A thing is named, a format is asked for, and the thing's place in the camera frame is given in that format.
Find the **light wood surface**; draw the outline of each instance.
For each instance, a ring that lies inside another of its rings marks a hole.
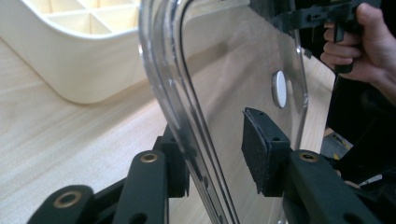
[[[302,148],[319,151],[333,74],[304,57],[309,107]],[[54,92],[0,39],[0,223],[25,223],[55,190],[83,184],[96,192],[127,175],[166,121],[147,81],[94,105]],[[170,200],[171,223],[209,223],[196,189]]]

